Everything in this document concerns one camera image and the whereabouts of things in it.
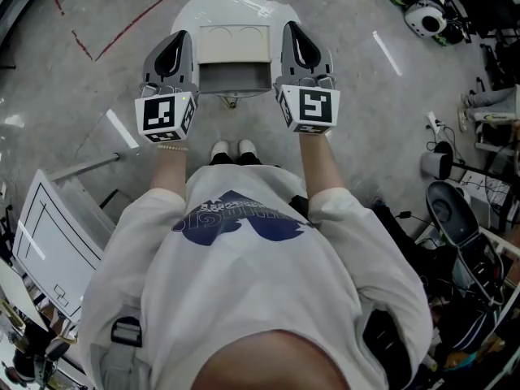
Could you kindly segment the white cylinder device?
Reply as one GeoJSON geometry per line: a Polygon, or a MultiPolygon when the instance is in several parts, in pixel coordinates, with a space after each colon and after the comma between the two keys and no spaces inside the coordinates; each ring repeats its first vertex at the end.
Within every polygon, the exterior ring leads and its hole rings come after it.
{"type": "Polygon", "coordinates": [[[450,177],[453,167],[453,155],[448,153],[425,152],[420,158],[420,170],[424,175],[438,180],[450,177]]]}

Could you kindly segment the white flat panel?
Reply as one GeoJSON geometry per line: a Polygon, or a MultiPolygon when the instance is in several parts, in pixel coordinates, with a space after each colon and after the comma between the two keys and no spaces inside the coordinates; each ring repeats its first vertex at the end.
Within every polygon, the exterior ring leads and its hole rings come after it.
{"type": "Polygon", "coordinates": [[[0,287],[7,300],[44,331],[49,331],[33,303],[22,277],[0,258],[0,287]]]}

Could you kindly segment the black trousers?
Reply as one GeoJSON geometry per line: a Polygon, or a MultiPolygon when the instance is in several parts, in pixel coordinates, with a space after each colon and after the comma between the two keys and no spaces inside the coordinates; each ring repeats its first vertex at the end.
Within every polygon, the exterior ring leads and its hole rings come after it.
{"type": "Polygon", "coordinates": [[[262,165],[261,161],[258,157],[252,152],[246,152],[241,154],[237,159],[232,159],[227,153],[217,153],[211,159],[209,165],[223,165],[223,164],[231,164],[237,166],[253,166],[253,165],[262,165]]]}

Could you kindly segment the person's left forearm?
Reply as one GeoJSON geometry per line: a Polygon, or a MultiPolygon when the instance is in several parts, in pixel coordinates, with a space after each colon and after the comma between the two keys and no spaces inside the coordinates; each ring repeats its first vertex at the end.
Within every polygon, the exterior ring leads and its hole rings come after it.
{"type": "Polygon", "coordinates": [[[162,189],[186,199],[188,148],[184,145],[158,145],[151,189],[162,189]]]}

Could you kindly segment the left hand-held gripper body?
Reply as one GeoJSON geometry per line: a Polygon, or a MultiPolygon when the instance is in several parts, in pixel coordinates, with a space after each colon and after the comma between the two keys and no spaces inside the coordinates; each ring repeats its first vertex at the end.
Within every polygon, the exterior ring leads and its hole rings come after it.
{"type": "Polygon", "coordinates": [[[149,143],[187,139],[197,109],[198,92],[170,85],[143,84],[134,100],[139,135],[149,143]]]}

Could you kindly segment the white board with black lines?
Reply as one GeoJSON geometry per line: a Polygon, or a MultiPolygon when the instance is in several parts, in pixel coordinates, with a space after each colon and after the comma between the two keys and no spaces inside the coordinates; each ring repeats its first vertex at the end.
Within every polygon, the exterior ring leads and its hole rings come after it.
{"type": "Polygon", "coordinates": [[[16,261],[53,305],[78,323],[114,223],[76,177],[57,184],[38,170],[17,225],[16,261]]]}

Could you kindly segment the beige drawer box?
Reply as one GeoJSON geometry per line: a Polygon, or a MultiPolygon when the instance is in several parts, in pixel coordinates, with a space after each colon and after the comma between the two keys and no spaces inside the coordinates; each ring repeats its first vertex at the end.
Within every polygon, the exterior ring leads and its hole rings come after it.
{"type": "Polygon", "coordinates": [[[200,64],[270,63],[270,27],[248,24],[201,26],[197,60],[200,64]]]}

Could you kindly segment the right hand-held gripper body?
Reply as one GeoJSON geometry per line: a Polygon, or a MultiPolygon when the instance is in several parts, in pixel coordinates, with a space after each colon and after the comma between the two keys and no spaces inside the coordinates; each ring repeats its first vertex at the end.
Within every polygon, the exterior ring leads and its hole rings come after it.
{"type": "Polygon", "coordinates": [[[295,84],[275,84],[276,101],[289,131],[323,135],[336,125],[340,91],[332,75],[305,77],[295,84]]]}

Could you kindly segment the grey metal pole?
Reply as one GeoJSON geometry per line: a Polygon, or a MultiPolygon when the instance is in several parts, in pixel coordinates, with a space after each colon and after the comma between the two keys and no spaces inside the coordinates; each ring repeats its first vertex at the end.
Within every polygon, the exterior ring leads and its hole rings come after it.
{"type": "Polygon", "coordinates": [[[48,175],[47,179],[58,184],[63,182],[64,180],[70,179],[73,176],[82,175],[88,171],[92,171],[99,167],[103,167],[107,164],[117,162],[118,160],[119,155],[117,153],[105,154],[100,158],[82,162],[74,166],[62,169],[61,171],[56,171],[48,175]]]}

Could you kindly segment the round white table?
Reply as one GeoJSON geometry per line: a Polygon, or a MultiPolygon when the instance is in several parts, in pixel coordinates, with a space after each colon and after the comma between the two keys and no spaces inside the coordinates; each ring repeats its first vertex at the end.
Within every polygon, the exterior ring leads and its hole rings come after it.
{"type": "MultiPolygon", "coordinates": [[[[281,75],[284,27],[289,21],[298,22],[299,20],[297,13],[290,5],[276,0],[190,0],[176,16],[171,26],[171,32],[186,30],[190,34],[193,48],[193,82],[199,88],[200,63],[197,60],[197,40],[201,26],[229,24],[269,26],[271,37],[271,62],[269,64],[271,65],[272,90],[275,79],[281,75]]],[[[240,96],[237,93],[201,94],[215,95],[229,109],[234,109],[240,99],[255,97],[263,93],[244,93],[240,96]]]]}

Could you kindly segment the white printed t-shirt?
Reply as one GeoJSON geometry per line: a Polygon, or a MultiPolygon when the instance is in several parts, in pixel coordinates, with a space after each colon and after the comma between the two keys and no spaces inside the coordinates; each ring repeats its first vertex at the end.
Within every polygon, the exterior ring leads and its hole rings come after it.
{"type": "Polygon", "coordinates": [[[345,188],[289,204],[272,166],[206,166],[186,199],[151,189],[121,214],[84,294],[78,345],[101,390],[189,390],[225,345],[282,330],[318,347],[353,390],[387,390],[366,346],[385,314],[415,374],[431,343],[423,284],[374,212],[345,188]]]}

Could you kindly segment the person's right forearm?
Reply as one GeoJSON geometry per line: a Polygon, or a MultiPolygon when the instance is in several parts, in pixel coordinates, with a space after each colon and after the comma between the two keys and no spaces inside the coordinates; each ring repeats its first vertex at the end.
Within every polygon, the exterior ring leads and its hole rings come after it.
{"type": "Polygon", "coordinates": [[[328,189],[345,189],[327,137],[301,133],[299,142],[308,198],[328,189]]]}

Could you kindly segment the white round helmet device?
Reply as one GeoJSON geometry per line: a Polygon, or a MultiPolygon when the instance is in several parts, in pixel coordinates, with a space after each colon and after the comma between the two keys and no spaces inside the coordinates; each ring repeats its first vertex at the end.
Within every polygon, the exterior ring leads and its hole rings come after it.
{"type": "Polygon", "coordinates": [[[430,0],[418,0],[410,6],[405,12],[405,22],[419,37],[433,37],[448,25],[444,8],[430,0]]]}

